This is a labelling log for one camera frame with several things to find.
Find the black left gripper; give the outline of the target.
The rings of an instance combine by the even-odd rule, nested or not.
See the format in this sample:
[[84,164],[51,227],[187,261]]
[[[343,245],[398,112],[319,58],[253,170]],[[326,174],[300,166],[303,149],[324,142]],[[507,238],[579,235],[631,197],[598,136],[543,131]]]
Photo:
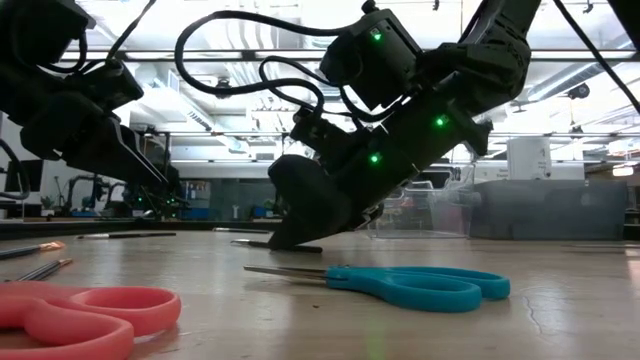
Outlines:
[[22,127],[23,146],[48,159],[142,185],[158,186],[166,178],[123,133],[115,118],[62,79],[45,75],[3,74],[1,111]]

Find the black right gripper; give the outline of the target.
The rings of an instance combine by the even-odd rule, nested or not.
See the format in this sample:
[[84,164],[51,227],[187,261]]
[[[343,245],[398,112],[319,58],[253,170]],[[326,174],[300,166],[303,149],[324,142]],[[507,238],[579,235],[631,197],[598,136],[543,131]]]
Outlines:
[[356,230],[380,215],[380,204],[418,169],[384,130],[375,130],[333,175],[299,155],[283,155],[268,176],[287,205],[281,224],[270,238],[272,250]]

